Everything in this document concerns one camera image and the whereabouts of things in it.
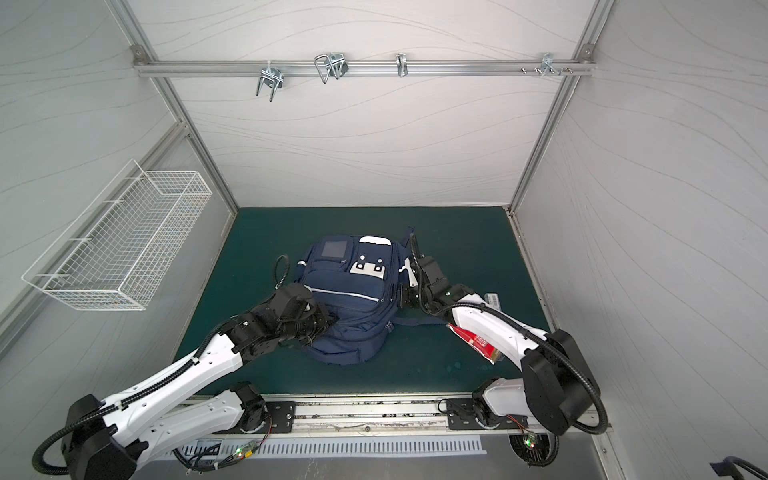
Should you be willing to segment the navy blue student backpack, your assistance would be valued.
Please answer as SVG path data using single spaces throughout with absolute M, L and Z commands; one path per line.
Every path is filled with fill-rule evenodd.
M 330 365 L 373 358 L 397 326 L 443 326 L 434 316 L 398 315 L 416 285 L 409 237 L 330 235 L 310 246 L 297 262 L 295 281 L 307 287 L 335 319 L 311 341 L 307 355 Z

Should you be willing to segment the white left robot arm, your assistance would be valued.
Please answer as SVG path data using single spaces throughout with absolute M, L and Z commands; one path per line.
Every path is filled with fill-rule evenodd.
M 257 432 L 266 422 L 265 402 L 248 382 L 192 406 L 180 404 L 284 344 L 316 339 L 334 320 L 311 287 L 299 281 L 281 285 L 148 379 L 103 400 L 92 394 L 77 400 L 64 427 L 36 448 L 31 464 L 44 475 L 129 479 L 154 457 L 203 435 Z

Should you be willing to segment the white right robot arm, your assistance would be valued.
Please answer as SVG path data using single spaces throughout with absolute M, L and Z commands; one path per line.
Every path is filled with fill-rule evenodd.
M 575 428 L 601 435 L 609 426 L 599 385 L 575 339 L 562 329 L 533 328 L 492 307 L 474 290 L 451 283 L 436 260 L 408 235 L 411 296 L 428 316 L 481 337 L 512 361 L 522 375 L 529 412 L 548 432 Z

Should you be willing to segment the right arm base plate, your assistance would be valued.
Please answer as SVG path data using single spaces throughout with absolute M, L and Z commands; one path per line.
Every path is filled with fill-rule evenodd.
M 473 398 L 446 398 L 437 402 L 438 412 L 447 420 L 451 431 L 516 430 L 529 428 L 523 415 L 498 416 Z

